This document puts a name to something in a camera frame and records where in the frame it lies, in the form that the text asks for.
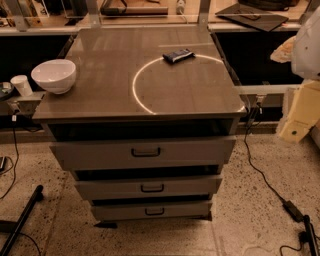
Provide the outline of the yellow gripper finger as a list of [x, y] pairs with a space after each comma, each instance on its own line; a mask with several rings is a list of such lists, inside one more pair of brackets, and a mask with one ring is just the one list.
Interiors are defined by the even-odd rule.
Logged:
[[289, 90], [290, 107], [278, 126], [278, 136], [291, 143], [300, 142], [320, 120], [320, 82], [307, 80]]
[[285, 42], [283, 42], [277, 49], [275, 49], [270, 55], [272, 61], [278, 63], [286, 63], [292, 60], [293, 45], [296, 37], [290, 37]]

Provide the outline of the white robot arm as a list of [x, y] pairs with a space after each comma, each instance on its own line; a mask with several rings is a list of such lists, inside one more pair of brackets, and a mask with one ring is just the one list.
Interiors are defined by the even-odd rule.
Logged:
[[293, 91], [291, 107], [277, 131], [283, 140], [298, 143], [320, 119], [320, 7], [295, 36], [273, 51], [270, 59], [290, 62], [292, 73], [304, 79]]

